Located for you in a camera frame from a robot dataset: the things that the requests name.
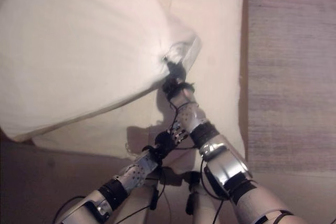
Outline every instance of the floor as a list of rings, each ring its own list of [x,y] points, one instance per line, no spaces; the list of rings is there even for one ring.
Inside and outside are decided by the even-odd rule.
[[[335,0],[249,0],[249,163],[255,180],[309,224],[336,217],[335,14]],[[128,164],[0,144],[6,224],[51,223],[64,201],[90,193]],[[148,223],[191,223],[187,185],[167,186],[166,194],[171,213],[160,199]],[[237,223],[227,202],[219,217]]]
[[[336,172],[336,0],[249,0],[249,164]]]

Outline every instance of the robotic hand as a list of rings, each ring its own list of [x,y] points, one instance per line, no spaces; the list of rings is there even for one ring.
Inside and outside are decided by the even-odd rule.
[[[242,224],[305,224],[294,216],[276,196],[253,181],[245,160],[218,133],[194,98],[194,88],[185,82],[183,66],[167,62],[170,75],[163,85],[166,97],[175,109],[173,125],[146,146],[122,174],[77,203],[56,223],[97,224],[106,222],[131,190],[142,186],[149,173],[161,166],[162,159],[188,135],[206,166],[204,173],[214,192],[230,200]]]

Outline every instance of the white pillow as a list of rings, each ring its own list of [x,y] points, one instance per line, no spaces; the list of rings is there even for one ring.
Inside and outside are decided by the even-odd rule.
[[[168,74],[162,58],[172,45],[183,47],[170,56],[187,69],[200,49],[156,0],[0,6],[0,126],[15,140],[125,104]]]
[[[202,40],[187,75],[195,97],[219,132],[244,156],[238,126],[239,59],[243,0],[158,0]],[[43,148],[134,158],[167,129],[174,112],[160,89],[125,106],[33,138]],[[181,147],[192,146],[187,138]],[[198,150],[171,152],[163,161],[176,173],[200,170]]]

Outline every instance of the mattress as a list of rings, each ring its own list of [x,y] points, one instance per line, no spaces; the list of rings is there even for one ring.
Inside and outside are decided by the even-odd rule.
[[[239,131],[239,67],[243,0],[158,0],[162,8],[191,27],[202,49],[187,75],[195,97],[210,121],[244,156]],[[35,136],[43,148],[133,158],[173,120],[162,91],[154,90],[128,104]],[[183,146],[192,145],[186,139]],[[173,152],[166,164],[176,172],[199,169],[196,150]]]

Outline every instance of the black wire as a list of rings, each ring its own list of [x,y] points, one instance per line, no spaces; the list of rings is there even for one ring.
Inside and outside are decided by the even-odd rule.
[[[221,204],[219,204],[219,207],[218,207],[218,209],[217,209],[217,212],[216,212],[216,215],[215,215],[215,218],[214,218],[214,221],[212,222],[212,224],[215,224],[215,223],[216,223],[216,219],[217,219],[217,217],[218,217],[218,214],[219,214],[220,209],[222,208],[223,202],[224,202],[224,200],[222,199],[222,201],[220,202]]]
[[[195,149],[196,145],[192,146],[192,147],[181,147],[181,148],[175,148],[173,150],[191,150],[191,149]]]
[[[84,199],[84,198],[85,198],[85,196],[81,196],[81,195],[79,195],[79,196],[74,196],[74,197],[72,197],[71,199],[68,199],[68,200],[67,200],[67,201],[66,201],[60,208],[58,208],[58,210],[57,210],[57,212],[56,212],[56,214],[55,214],[55,216],[54,216],[54,218],[53,218],[52,224],[55,224],[55,223],[56,223],[56,219],[57,219],[59,213],[62,211],[62,209],[63,209],[68,203],[72,202],[72,201],[75,200],[75,199]]]
[[[143,208],[140,208],[139,210],[135,211],[134,213],[132,213],[132,214],[130,214],[130,215],[127,215],[125,218],[119,220],[116,224],[119,224],[120,222],[126,220],[127,218],[130,218],[131,216],[137,214],[138,212],[141,212],[142,210],[145,210],[147,207],[150,207],[150,205],[145,206],[145,207],[143,207]]]
[[[213,197],[214,199],[224,200],[224,198],[219,198],[219,197],[213,195],[212,193],[210,193],[209,190],[205,187],[205,185],[204,185],[204,180],[203,180],[203,173],[202,173],[203,163],[204,163],[204,159],[202,159],[202,162],[201,162],[201,169],[200,169],[201,182],[202,182],[202,186],[203,186],[204,190],[205,190],[211,197]]]
[[[335,223],[336,223],[336,218],[330,224],[335,224]]]
[[[166,188],[166,175],[165,175],[163,169],[161,170],[161,175],[160,175],[160,177],[161,177],[162,175],[163,175],[163,179],[164,179],[164,181],[163,181],[163,187],[162,187],[162,191],[160,192],[160,195],[158,196],[157,200],[159,200],[159,198],[162,196],[162,194],[163,194],[163,192],[164,192],[164,189]],[[140,208],[139,210],[137,210],[137,211],[131,213],[130,215],[127,215],[127,216],[124,217],[123,219],[119,220],[116,224],[121,223],[122,221],[124,221],[124,220],[130,218],[131,216],[137,214],[138,212],[141,212],[142,210],[145,210],[145,209],[148,208],[148,207],[150,207],[150,205],[145,206],[145,207],[143,207],[143,208]]]
[[[177,116],[178,116],[178,108],[177,108],[171,101],[169,101],[169,104],[170,104],[170,106],[174,107],[174,110],[175,110],[174,120],[173,120],[171,126],[169,127],[169,132],[170,132],[170,134],[171,134],[171,133],[172,133],[173,126],[174,126],[174,123],[175,123],[175,120],[176,120],[176,118],[177,118]]]

